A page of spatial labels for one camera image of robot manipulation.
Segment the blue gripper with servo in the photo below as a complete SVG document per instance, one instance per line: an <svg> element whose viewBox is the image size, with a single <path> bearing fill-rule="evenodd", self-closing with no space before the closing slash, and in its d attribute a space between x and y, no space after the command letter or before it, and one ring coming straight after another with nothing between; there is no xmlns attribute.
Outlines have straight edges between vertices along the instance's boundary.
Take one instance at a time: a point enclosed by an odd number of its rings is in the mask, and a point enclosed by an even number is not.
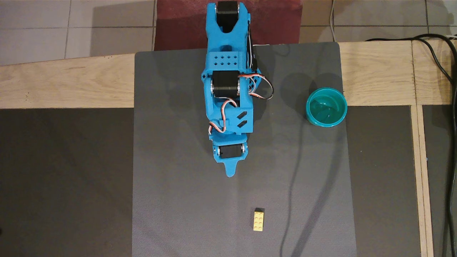
<svg viewBox="0 0 457 257"><path fill-rule="evenodd" d="M227 177L233 177L237 164L245 160L248 154L248 136L246 133L211 133L210 140L213 145L213 155L217 163L224 165Z"/></svg>

